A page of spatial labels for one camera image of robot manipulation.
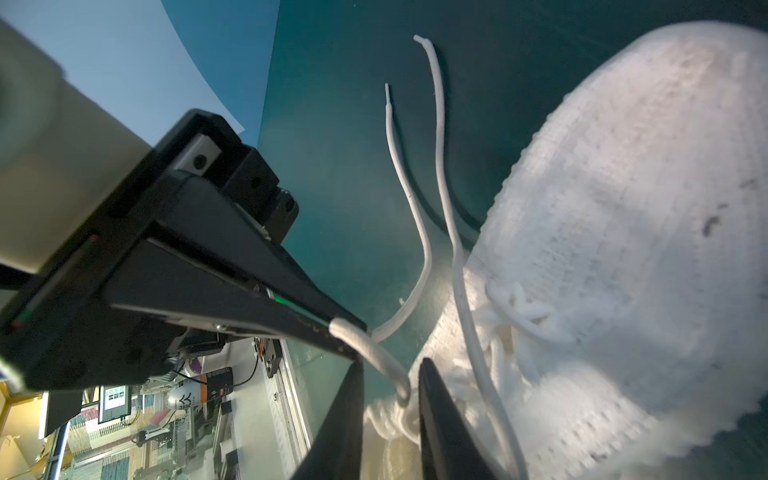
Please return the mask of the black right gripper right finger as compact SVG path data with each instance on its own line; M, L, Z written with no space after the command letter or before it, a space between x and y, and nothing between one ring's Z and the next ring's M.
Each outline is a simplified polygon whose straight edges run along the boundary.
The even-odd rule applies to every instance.
M430 358L421 362L418 381L423 478L495 479Z

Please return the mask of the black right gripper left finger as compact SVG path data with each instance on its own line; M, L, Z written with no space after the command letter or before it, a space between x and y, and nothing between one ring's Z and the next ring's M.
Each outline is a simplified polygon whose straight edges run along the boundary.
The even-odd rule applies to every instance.
M354 362L292 479L359 479L363 450L364 368Z

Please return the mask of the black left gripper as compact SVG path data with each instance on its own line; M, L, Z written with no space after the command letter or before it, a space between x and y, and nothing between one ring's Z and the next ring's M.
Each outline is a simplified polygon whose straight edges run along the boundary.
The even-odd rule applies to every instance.
M256 149L193 110L2 311L1 357L34 391L141 384L191 330L356 360L329 331L354 314L281 246L297 212Z

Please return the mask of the white knit sneaker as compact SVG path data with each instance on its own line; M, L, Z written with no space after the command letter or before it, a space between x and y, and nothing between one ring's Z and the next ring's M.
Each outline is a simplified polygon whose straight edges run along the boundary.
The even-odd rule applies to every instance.
M633 477L767 392L767 35L687 22L587 76L465 265L533 479Z

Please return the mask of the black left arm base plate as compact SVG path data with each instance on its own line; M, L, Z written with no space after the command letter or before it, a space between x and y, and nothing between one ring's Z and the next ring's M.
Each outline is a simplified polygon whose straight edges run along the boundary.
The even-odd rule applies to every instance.
M264 364L267 377L273 378L279 371L283 360L281 341L272 338L257 338L257 351L261 362Z

